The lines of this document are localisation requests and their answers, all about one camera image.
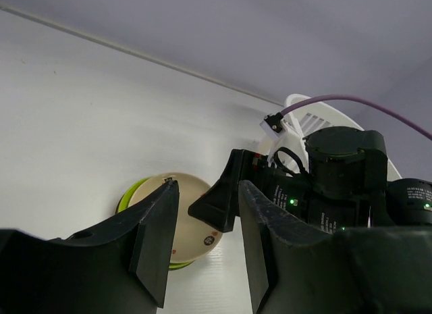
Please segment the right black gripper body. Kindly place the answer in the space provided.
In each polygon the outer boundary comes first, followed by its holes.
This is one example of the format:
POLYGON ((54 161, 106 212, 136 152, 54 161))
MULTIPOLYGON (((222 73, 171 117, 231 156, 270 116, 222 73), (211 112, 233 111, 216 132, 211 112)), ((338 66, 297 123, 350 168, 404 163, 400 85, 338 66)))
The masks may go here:
POLYGON ((308 167, 280 147, 252 183, 274 204, 327 233, 366 227, 385 209, 387 151, 375 130, 336 126, 304 138, 308 167))

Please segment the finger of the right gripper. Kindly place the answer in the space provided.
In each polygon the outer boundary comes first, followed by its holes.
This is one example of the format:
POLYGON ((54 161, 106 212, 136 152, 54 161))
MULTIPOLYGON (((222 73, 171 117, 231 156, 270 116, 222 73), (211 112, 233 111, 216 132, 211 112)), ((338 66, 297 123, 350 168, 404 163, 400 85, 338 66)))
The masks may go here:
POLYGON ((252 178, 253 152, 233 149, 220 178, 188 208, 188 215, 226 233, 234 229, 239 216, 238 185, 252 178))

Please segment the beige patterned plate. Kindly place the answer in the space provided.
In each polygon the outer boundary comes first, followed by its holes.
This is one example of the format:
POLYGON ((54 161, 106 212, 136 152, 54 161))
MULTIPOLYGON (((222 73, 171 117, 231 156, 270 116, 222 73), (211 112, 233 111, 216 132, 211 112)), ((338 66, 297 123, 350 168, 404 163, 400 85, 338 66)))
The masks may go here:
POLYGON ((132 195, 130 206, 135 205, 168 180, 176 180, 180 189, 178 219, 171 250, 170 263, 195 261, 210 253, 223 234, 210 225, 188 215, 188 208, 210 189, 204 180, 182 172, 169 172, 148 177, 132 195))

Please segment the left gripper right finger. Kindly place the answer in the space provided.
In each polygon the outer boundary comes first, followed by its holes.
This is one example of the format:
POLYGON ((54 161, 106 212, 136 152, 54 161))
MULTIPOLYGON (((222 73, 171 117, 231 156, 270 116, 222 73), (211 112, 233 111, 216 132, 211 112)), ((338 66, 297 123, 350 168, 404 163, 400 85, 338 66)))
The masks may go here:
POLYGON ((326 313, 326 234, 272 203, 247 180, 238 202, 253 313, 326 313))

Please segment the lime green plate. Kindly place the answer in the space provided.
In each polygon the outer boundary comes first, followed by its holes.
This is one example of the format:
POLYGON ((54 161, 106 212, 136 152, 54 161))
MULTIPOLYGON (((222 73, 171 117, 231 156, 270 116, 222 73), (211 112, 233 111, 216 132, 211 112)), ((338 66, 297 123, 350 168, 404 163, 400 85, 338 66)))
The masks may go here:
MULTIPOLYGON (((127 209, 130 206, 130 201, 132 198, 132 195, 135 193, 135 191, 148 180, 148 178, 143 178, 137 182, 135 182, 127 191, 124 193, 124 195, 119 200, 119 203, 117 204, 115 214, 127 209)), ((193 261, 185 262, 185 263, 170 263, 169 264, 169 270, 174 271, 178 269, 185 268, 189 265, 191 265, 193 261)))

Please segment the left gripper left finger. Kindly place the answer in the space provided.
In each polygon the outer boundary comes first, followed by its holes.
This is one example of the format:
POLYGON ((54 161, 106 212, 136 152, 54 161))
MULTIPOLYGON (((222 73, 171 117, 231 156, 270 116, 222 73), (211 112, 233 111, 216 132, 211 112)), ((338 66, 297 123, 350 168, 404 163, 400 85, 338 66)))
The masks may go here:
POLYGON ((137 205, 52 242, 47 272, 59 308, 162 307, 179 197, 169 180, 137 205))

